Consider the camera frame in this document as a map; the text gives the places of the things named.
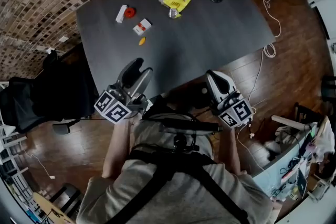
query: black bar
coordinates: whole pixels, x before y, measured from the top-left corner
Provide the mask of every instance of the black bar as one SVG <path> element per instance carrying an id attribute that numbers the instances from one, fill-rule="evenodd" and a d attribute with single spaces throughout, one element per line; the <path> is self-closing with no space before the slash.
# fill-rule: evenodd
<path id="1" fill-rule="evenodd" d="M 47 214 L 47 216 L 44 218 L 44 220 L 42 220 L 41 224 L 43 224 L 43 222 L 49 217 L 49 215 L 51 214 L 52 210 L 49 212 L 49 214 Z"/>
<path id="2" fill-rule="evenodd" d="M 61 194 L 62 194 L 63 192 L 65 192 L 66 189 L 67 189 L 66 187 L 62 187 L 62 189 L 60 189 L 58 192 L 56 192 L 55 195 L 53 195 L 53 196 L 50 198 L 49 202 L 54 202 L 54 201 L 56 201 L 57 198 L 58 198 L 59 196 L 61 196 Z"/>
<path id="3" fill-rule="evenodd" d="M 218 125 L 218 123 L 212 123 L 212 122 L 188 121 L 178 119 L 162 119 L 154 121 L 161 122 L 167 128 L 174 128 L 181 130 L 211 131 L 211 132 L 220 131 L 220 126 Z"/>
<path id="4" fill-rule="evenodd" d="M 67 216 L 71 218 L 72 214 L 76 211 L 76 209 L 80 206 L 82 202 L 78 201 L 75 203 L 75 205 L 71 208 L 71 210 L 67 213 Z"/>
<path id="5" fill-rule="evenodd" d="M 76 192 L 74 193 L 74 195 L 72 195 L 70 197 L 70 199 L 67 201 L 67 203 L 65 205 L 62 206 L 61 208 L 61 211 L 62 212 L 65 212 L 69 207 L 70 205 L 76 200 L 76 198 L 80 195 L 80 191 L 79 190 L 76 190 Z"/>
<path id="6" fill-rule="evenodd" d="M 336 77 L 334 76 L 324 76 L 322 81 L 336 81 Z"/>
<path id="7" fill-rule="evenodd" d="M 335 103 L 336 103 L 336 98 L 335 98 L 335 97 L 324 97 L 324 96 L 322 96 L 322 100 L 323 100 L 324 102 L 329 101 L 329 102 L 332 103 L 332 104 L 335 104 Z"/>
<path id="8" fill-rule="evenodd" d="M 325 89 L 336 89 L 336 85 L 332 84 L 323 84 L 322 87 Z"/>

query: yellow bag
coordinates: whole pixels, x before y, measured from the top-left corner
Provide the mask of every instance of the yellow bag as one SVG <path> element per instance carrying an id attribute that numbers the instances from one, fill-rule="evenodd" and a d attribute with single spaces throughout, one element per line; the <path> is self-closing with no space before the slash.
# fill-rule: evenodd
<path id="1" fill-rule="evenodd" d="M 179 18 L 180 12 L 188 5 L 190 0 L 159 0 L 161 4 L 169 7 L 171 10 L 169 16 L 171 18 Z"/>

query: desk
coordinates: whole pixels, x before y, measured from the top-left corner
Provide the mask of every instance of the desk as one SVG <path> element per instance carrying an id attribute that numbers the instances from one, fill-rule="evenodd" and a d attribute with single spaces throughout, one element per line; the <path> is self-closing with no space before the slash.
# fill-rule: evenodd
<path id="1" fill-rule="evenodd" d="M 46 198 L 38 193 L 33 194 L 35 202 L 40 206 L 40 208 L 49 216 L 54 224 L 75 224 L 67 215 L 62 212 L 59 208 L 49 202 Z"/>
<path id="2" fill-rule="evenodd" d="M 121 5 L 137 14 L 118 24 Z M 144 59 L 154 70 L 148 98 L 202 76 L 208 69 L 250 54 L 275 41 L 253 0 L 191 0 L 182 17 L 170 19 L 158 0 L 91 0 L 77 10 L 84 51 L 96 87 L 101 93 L 131 60 Z M 142 19 L 152 27 L 139 37 L 133 27 Z"/>
<path id="3" fill-rule="evenodd" d="M 301 131 L 301 137 L 299 139 L 300 147 L 303 145 L 305 137 L 308 133 L 316 134 L 317 126 L 312 127 L 310 131 Z M 276 158 L 267 164 L 264 168 L 265 171 L 260 172 L 257 175 L 253 175 L 253 180 L 257 183 L 257 185 L 268 195 L 271 196 L 272 192 L 276 188 L 281 187 L 281 178 L 283 174 L 280 173 L 280 169 L 284 167 L 288 167 L 289 162 L 297 157 L 299 154 L 299 147 L 297 143 L 294 143 L 288 147 L 284 152 L 280 155 L 276 156 Z"/>

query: small white box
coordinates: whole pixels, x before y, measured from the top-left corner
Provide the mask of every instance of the small white box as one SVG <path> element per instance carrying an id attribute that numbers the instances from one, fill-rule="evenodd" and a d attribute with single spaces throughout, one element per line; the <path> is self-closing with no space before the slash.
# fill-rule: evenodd
<path id="1" fill-rule="evenodd" d="M 59 42 L 65 42 L 65 41 L 67 41 L 69 38 L 68 37 L 66 37 L 66 36 L 62 36 L 58 41 Z"/>
<path id="2" fill-rule="evenodd" d="M 119 12 L 118 12 L 118 15 L 116 17 L 116 21 L 117 23 L 122 23 L 122 21 L 124 20 L 124 12 L 125 10 L 127 9 L 127 5 L 122 5 Z"/>
<path id="3" fill-rule="evenodd" d="M 133 30 L 139 35 L 141 36 L 143 34 L 143 32 L 145 32 L 147 29 L 149 29 L 151 27 L 151 23 L 149 21 L 147 21 L 146 19 L 142 20 L 141 22 L 139 22 L 134 28 Z"/>

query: black shoulder strap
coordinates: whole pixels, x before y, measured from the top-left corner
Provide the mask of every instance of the black shoulder strap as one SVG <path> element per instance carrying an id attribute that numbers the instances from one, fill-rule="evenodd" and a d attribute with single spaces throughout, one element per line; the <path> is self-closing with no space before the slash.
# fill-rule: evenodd
<path id="1" fill-rule="evenodd" d="M 186 165 L 182 159 L 179 159 L 178 163 L 174 160 L 168 163 L 167 160 L 171 156 L 173 154 L 167 156 L 167 154 L 142 151 L 133 151 L 130 154 L 129 159 L 139 159 L 146 163 L 156 164 L 157 169 L 147 185 L 106 224 L 125 224 L 160 191 L 167 181 L 172 179 L 176 172 L 186 173 L 197 179 L 241 224 L 249 224 L 246 211 L 241 210 L 202 168 L 203 165 L 214 164 L 213 160 L 205 155 L 193 153 L 189 156 L 184 155 L 189 164 L 192 158 L 192 165 Z"/>

